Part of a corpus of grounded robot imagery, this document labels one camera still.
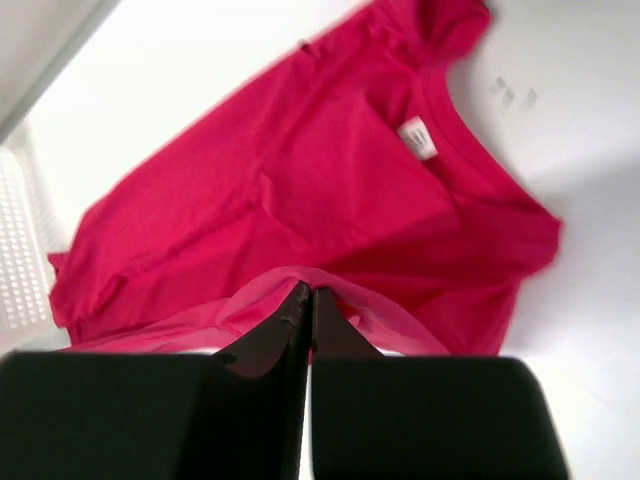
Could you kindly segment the red t-shirt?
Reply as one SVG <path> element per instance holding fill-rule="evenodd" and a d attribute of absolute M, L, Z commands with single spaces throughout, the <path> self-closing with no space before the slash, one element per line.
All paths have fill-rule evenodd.
<path fill-rule="evenodd" d="M 373 1 L 122 179 L 49 260 L 75 351 L 223 347 L 299 283 L 372 344 L 493 355 L 561 224 L 458 115 L 481 1 Z"/>

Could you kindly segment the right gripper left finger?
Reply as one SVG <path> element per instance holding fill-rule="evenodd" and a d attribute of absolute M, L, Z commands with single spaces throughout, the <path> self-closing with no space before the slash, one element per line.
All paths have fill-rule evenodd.
<path fill-rule="evenodd" d="M 311 291 L 211 355 L 20 352 L 1 364 L 5 479 L 294 479 Z"/>

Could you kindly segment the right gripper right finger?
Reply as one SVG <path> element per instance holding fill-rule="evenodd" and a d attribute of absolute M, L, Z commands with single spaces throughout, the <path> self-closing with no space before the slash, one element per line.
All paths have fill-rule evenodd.
<path fill-rule="evenodd" d="M 543 390 L 511 357 L 387 356 L 313 298 L 318 479 L 566 479 Z"/>

